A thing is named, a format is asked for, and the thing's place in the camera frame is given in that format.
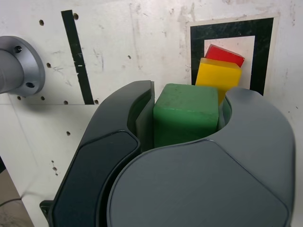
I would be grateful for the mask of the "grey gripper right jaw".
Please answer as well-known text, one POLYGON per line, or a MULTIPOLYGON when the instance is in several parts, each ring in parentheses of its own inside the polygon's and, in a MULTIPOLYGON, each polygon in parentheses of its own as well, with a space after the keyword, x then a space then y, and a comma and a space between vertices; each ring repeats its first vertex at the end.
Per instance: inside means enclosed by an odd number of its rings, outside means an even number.
POLYGON ((295 138, 258 92, 233 88, 221 129, 155 148, 116 178, 109 227, 288 227, 294 208, 295 138))

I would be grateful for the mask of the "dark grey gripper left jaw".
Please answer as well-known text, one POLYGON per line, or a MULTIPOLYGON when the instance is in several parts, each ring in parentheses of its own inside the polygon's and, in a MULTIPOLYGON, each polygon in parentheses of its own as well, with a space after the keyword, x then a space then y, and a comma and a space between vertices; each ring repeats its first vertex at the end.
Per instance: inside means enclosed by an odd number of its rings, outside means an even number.
POLYGON ((154 83, 142 80, 120 88, 98 106, 50 206, 50 226, 106 226, 115 179, 154 146, 154 102, 154 83))

